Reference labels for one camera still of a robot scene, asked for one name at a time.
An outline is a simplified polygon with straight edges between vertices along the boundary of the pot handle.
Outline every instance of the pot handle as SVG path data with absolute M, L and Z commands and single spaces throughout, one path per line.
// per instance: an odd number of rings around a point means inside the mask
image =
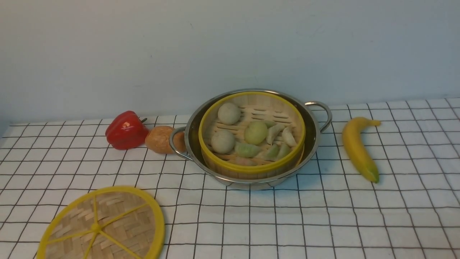
M 169 145 L 171 146 L 171 149 L 176 153 L 176 155 L 186 160 L 193 161 L 191 156 L 187 155 L 186 153 L 180 152 L 179 150 L 177 150 L 176 146 L 174 145 L 174 141 L 173 141 L 174 136 L 181 131 L 185 131 L 185 127 L 177 128 L 171 132 L 171 135 L 169 136 Z
M 306 102 L 305 105 L 306 106 L 315 105 L 315 106 L 319 106 L 323 108 L 324 110 L 326 110 L 326 112 L 328 113 L 328 119 L 326 120 L 326 123 L 320 129 L 321 133 L 324 132 L 329 127 L 329 125 L 331 125 L 331 122 L 332 122 L 331 109 L 329 109 L 329 107 L 326 104 L 319 102 L 319 101 L 309 101 L 309 102 Z

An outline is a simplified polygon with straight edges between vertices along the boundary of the yellow banana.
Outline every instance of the yellow banana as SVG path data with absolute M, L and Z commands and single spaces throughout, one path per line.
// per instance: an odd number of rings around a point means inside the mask
M 342 131 L 345 151 L 351 163 L 364 178 L 374 183 L 379 182 L 379 170 L 362 143 L 361 132 L 367 127 L 379 125 L 378 120 L 356 117 L 347 122 Z

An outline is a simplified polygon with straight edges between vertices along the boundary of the plastic food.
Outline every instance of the plastic food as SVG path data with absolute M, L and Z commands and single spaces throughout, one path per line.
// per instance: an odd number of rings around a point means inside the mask
M 278 155 L 276 156 L 276 160 L 282 159 L 283 157 L 287 156 L 290 152 L 291 148 L 283 142 L 280 147 L 280 152 L 278 152 Z
M 267 128 L 271 128 L 276 125 L 276 122 L 271 120 L 263 120 L 263 122 L 265 123 L 265 125 L 267 125 Z
M 253 158 L 262 150 L 261 147 L 247 143 L 235 143 L 236 155 L 242 158 Z
M 295 142 L 294 136 L 292 135 L 292 131 L 290 127 L 285 127 L 283 129 L 283 133 L 281 133 L 281 137 L 283 138 L 284 143 L 286 143 L 290 147 L 295 147 L 297 143 Z
M 267 137 L 268 128 L 262 121 L 252 121 L 244 130 L 244 140 L 253 145 L 258 145 Z
M 280 152 L 280 147 L 278 145 L 271 146 L 267 152 L 264 154 L 264 160 L 267 161 L 276 161 L 276 157 Z
M 379 170 L 362 143 L 361 131 L 380 124 L 378 120 L 356 117 L 347 122 L 342 131 L 344 148 L 351 163 L 364 178 L 374 183 L 379 182 Z
M 169 136 L 174 128 L 170 126 L 156 126 L 145 138 L 145 145 L 148 149 L 158 154 L 174 154 L 174 151 L 169 145 Z M 180 152 L 185 152 L 184 132 L 179 132 L 174 136 L 174 145 Z
M 283 124 L 276 124 L 275 126 L 271 127 L 268 129 L 268 134 L 267 134 L 267 143 L 271 145 L 273 141 L 275 140 L 276 136 L 284 129 Z
M 235 158 L 236 165 L 245 165 L 245 166 L 255 166 L 257 165 L 256 162 L 252 161 L 251 159 L 236 157 Z
M 235 146 L 235 136 L 229 130 L 221 129 L 211 137 L 211 146 L 214 152 L 227 154 Z
M 118 115 L 105 131 L 107 142 L 115 149 L 126 150 L 142 145 L 149 129 L 133 111 Z
M 231 102 L 224 103 L 217 111 L 217 118 L 226 125 L 235 124 L 241 116 L 241 110 Z

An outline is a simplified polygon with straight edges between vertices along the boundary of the red bell pepper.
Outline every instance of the red bell pepper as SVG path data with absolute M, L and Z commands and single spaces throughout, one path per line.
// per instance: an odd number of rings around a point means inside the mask
M 149 129 L 133 111 L 118 115 L 105 131 L 107 142 L 115 149 L 126 150 L 145 142 Z

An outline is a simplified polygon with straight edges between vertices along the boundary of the stainless steel pot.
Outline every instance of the stainless steel pot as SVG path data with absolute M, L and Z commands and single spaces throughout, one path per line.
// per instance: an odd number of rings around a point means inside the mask
M 223 97 L 226 97 L 230 94 L 236 94 L 240 92 L 250 92 L 250 91 L 257 91 L 257 92 L 267 92 L 271 94 L 276 94 L 289 102 L 291 102 L 300 112 L 302 115 L 305 126 L 307 128 L 306 138 L 305 138 L 305 145 L 304 145 L 304 153 L 302 155 L 302 159 L 298 166 L 295 168 L 284 172 L 280 175 L 264 178 L 264 179 L 257 179 L 257 180 L 242 180 L 237 178 L 230 178 L 223 175 L 220 175 L 208 167 L 204 162 L 203 156 L 201 154 L 201 147 L 198 140 L 198 128 L 200 126 L 201 118 L 203 117 L 204 113 L 211 107 L 216 101 L 220 100 Z M 328 118 L 326 123 L 320 128 L 318 121 L 315 118 L 313 112 L 308 108 L 308 106 L 319 106 L 326 110 L 328 114 Z M 319 101 L 310 101 L 306 103 L 302 103 L 295 99 L 292 96 L 287 94 L 283 94 L 280 92 L 275 92 L 268 89 L 260 89 L 260 88 L 248 88 L 248 89 L 240 89 L 236 91 L 227 92 L 216 96 L 203 105 L 201 105 L 195 113 L 190 117 L 187 126 L 177 128 L 169 137 L 169 144 L 171 148 L 175 151 L 175 153 L 186 160 L 190 160 L 195 162 L 199 167 L 201 167 L 206 173 L 215 177 L 219 182 L 222 184 L 229 186 L 235 189 L 241 190 L 261 190 L 261 189 L 268 189 L 274 187 L 283 181 L 285 181 L 288 177 L 294 176 L 295 172 L 299 170 L 302 166 L 304 166 L 311 157 L 315 154 L 316 150 L 318 149 L 319 140 L 321 133 L 325 131 L 332 122 L 332 113 L 329 107 Z M 174 146 L 173 138 L 174 135 L 178 132 L 185 131 L 185 146 L 187 147 L 188 154 L 181 153 L 177 148 Z

